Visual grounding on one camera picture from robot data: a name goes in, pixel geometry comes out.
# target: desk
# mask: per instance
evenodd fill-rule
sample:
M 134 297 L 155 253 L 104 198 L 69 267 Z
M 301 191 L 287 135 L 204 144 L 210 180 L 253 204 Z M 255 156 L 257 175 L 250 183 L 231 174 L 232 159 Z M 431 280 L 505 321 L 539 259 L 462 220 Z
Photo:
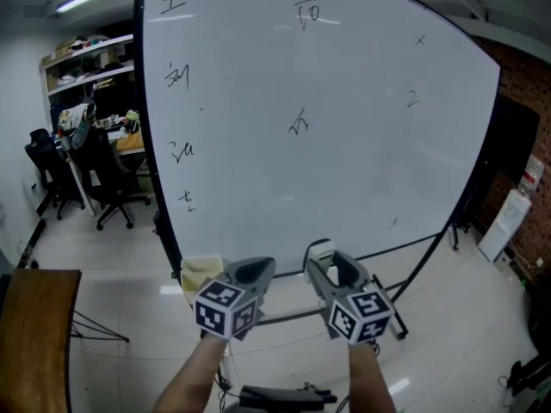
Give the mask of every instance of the desk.
M 1 411 L 71 411 L 69 341 L 80 276 L 14 270 L 0 319 Z
M 135 134 L 128 134 L 125 138 L 117 139 L 117 152 L 121 156 L 133 155 L 145 151 L 141 130 Z

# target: whiteboard stand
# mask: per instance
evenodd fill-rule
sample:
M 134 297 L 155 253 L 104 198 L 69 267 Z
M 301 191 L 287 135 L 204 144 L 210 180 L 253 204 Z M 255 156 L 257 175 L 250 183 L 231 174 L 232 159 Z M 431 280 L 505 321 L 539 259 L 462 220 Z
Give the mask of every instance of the whiteboard stand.
M 312 7 L 297 9 L 304 2 L 311 2 Z M 180 12 L 173 10 L 176 8 L 181 8 Z M 308 10 L 310 18 L 303 19 Z M 325 13 L 325 19 L 319 15 Z M 374 277 L 380 289 L 395 291 L 394 304 L 457 219 L 477 182 L 476 167 L 483 163 L 480 149 L 500 73 L 484 49 L 418 0 L 135 0 L 134 20 L 142 136 L 159 206 L 156 226 L 173 277 L 181 280 L 182 252 L 186 256 L 212 255 L 220 247 L 218 254 L 236 261 L 256 255 L 278 260 L 272 252 L 250 253 L 249 244 L 278 250 L 276 254 L 285 257 L 289 234 L 282 228 L 300 235 L 304 222 L 323 210 L 322 230 L 327 233 L 311 234 L 313 227 L 309 226 L 308 242 L 328 237 L 349 254 L 369 245 L 366 250 L 372 254 L 357 260 L 433 238 L 405 280 L 388 284 Z M 337 26 L 342 31 L 331 30 Z M 418 36 L 423 40 L 421 46 L 415 41 Z M 430 39 L 438 39 L 438 46 L 423 49 L 430 47 Z M 320 70 L 319 62 L 329 67 Z M 422 91 L 428 95 L 427 89 L 431 96 L 421 98 Z M 308 106 L 306 112 L 303 103 Z M 288 111 L 282 114 L 284 105 Z M 215 114 L 207 116 L 209 110 Z M 287 121 L 286 114 L 292 115 L 289 124 L 283 121 Z M 331 129 L 335 118 L 338 130 Z M 282 131 L 282 124 L 291 127 Z M 346 158 L 333 152 L 321 162 L 327 167 L 325 177 L 303 179 L 302 175 L 313 172 L 308 168 L 316 168 L 318 158 L 328 153 L 325 149 L 331 148 L 333 136 L 341 142 L 361 138 L 366 142 L 342 145 L 339 151 L 346 153 Z M 202 159 L 191 155 L 186 139 L 195 139 L 196 155 L 200 145 L 210 152 L 204 151 Z M 270 152 L 274 145 L 286 150 L 277 154 L 285 163 L 284 170 Z M 217 154 L 218 148 L 224 152 Z M 179 164 L 182 157 L 188 161 L 187 156 L 193 156 L 194 163 Z M 358 164 L 350 161 L 362 161 L 361 169 L 356 171 Z M 308 188 L 319 179 L 328 179 L 344 190 L 339 203 L 333 204 L 330 194 L 312 194 Z M 178 199 L 187 183 L 201 190 L 196 206 L 205 210 L 204 220 L 191 219 L 183 206 L 187 204 Z M 240 207 L 235 190 L 227 183 L 250 194 L 241 202 L 255 208 Z M 228 194 L 224 199 L 230 201 L 229 209 L 220 207 L 220 190 Z M 309 203 L 310 198 L 318 203 Z M 381 219 L 381 210 L 394 212 L 395 208 L 400 208 L 396 213 L 401 213 L 401 226 L 397 225 L 394 233 L 384 232 L 398 219 L 389 221 L 389 214 Z M 361 214 L 361 219 L 354 213 Z M 244 224 L 238 231 L 217 232 L 216 224 L 235 223 L 236 214 L 244 220 L 239 221 Z M 257 228 L 258 222 L 264 221 L 272 232 L 262 239 Z M 338 230 L 353 240 L 333 237 L 336 222 L 341 225 Z M 304 240 L 297 243 L 291 239 L 292 243 L 290 251 L 295 254 L 297 246 L 307 246 Z M 232 254 L 226 256 L 223 249 Z M 292 269 L 294 263 L 299 264 L 297 255 L 287 259 L 274 278 L 299 274 L 300 270 Z M 266 317 L 259 325 L 318 314 L 317 307 L 300 308 Z M 396 314 L 397 336 L 403 340 L 408 329 Z

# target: floor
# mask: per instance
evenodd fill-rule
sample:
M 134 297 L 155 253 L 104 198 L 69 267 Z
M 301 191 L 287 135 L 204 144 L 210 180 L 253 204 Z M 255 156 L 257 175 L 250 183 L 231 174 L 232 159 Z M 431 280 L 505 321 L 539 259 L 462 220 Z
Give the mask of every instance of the floor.
M 156 209 L 155 201 L 130 207 L 132 230 L 116 214 L 97 231 L 96 220 L 73 206 L 61 221 L 53 213 L 46 217 L 34 254 L 40 267 L 82 270 L 77 310 L 131 339 L 72 340 L 73 411 L 151 411 L 198 342 L 192 312 L 152 232 Z M 363 264 L 388 285 L 403 280 L 427 247 L 419 243 Z M 293 292 L 301 277 L 278 280 L 270 291 L 285 298 L 271 295 L 269 302 L 267 296 L 266 305 L 306 304 L 310 297 L 301 300 Z M 388 331 L 379 362 L 398 410 L 506 411 L 498 377 L 514 361 L 536 355 L 526 330 L 528 298 L 512 271 L 500 273 L 487 262 L 472 234 L 460 234 L 458 252 L 445 237 L 397 307 L 410 335 L 399 342 Z M 346 344 L 328 341 L 321 317 L 255 328 L 243 342 L 230 344 L 223 369 L 236 385 L 233 392 L 242 384 L 299 388 L 305 381 L 339 398 L 347 391 Z M 218 411 L 216 395 L 209 412 Z M 526 411 L 530 397 L 515 399 L 515 411 Z M 505 403 L 513 403 L 511 396 Z

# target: black office chair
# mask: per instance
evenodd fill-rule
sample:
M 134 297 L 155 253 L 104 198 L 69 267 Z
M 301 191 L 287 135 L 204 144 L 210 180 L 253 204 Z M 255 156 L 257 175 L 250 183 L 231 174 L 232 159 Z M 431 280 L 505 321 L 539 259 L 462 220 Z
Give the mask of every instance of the black office chair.
M 136 175 L 130 170 L 125 171 L 119 165 L 107 132 L 101 128 L 91 128 L 81 146 L 77 149 L 71 148 L 69 155 L 82 172 L 84 191 L 100 202 L 102 207 L 109 204 L 108 209 L 97 221 L 96 229 L 103 229 L 103 220 L 116 208 L 121 210 L 127 220 L 127 228 L 132 229 L 133 223 L 123 204 L 144 201 L 149 205 L 150 201 L 146 196 L 128 197 L 132 192 Z
M 61 220 L 61 212 L 69 200 L 78 202 L 84 209 L 71 168 L 58 153 L 48 131 L 41 128 L 30 135 L 31 143 L 25 145 L 25 151 L 40 172 L 42 186 L 53 196 L 53 207 L 56 207 L 56 200 L 61 200 L 58 220 Z

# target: shelf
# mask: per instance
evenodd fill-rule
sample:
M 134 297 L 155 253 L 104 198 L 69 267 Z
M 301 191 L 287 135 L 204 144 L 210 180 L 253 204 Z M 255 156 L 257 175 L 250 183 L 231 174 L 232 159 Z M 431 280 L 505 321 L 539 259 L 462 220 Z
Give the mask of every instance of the shelf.
M 85 53 L 97 51 L 98 49 L 103 49 L 108 46 L 117 45 L 117 44 L 125 44 L 130 43 L 133 41 L 134 36 L 133 35 L 123 35 L 122 37 L 113 38 L 112 40 L 102 41 L 101 43 L 98 43 L 94 46 L 85 47 L 84 49 L 81 49 L 79 51 L 70 53 L 69 55 L 65 55 L 64 57 L 61 57 L 60 59 L 55 59 L 51 63 L 48 63 L 44 66 L 44 69 L 49 69 L 52 66 L 58 65 L 59 63 L 63 63 L 67 59 L 73 59 L 75 57 L 78 57 L 79 55 L 84 55 Z
M 87 77 L 84 79 L 81 79 L 80 81 L 76 81 L 75 83 L 66 84 L 65 86 L 58 87 L 57 89 L 50 90 L 48 92 L 48 96 L 55 95 L 56 93 L 63 92 L 64 90 L 71 89 L 73 87 L 82 86 L 86 83 L 91 83 L 92 81 L 97 81 L 98 79 L 104 79 L 112 77 L 113 75 L 119 75 L 120 73 L 126 73 L 131 72 L 134 70 L 133 65 L 129 65 L 127 67 L 123 67 L 122 69 L 116 69 L 114 71 L 104 72 L 104 73 L 98 73 L 97 75 L 93 75 L 92 77 Z

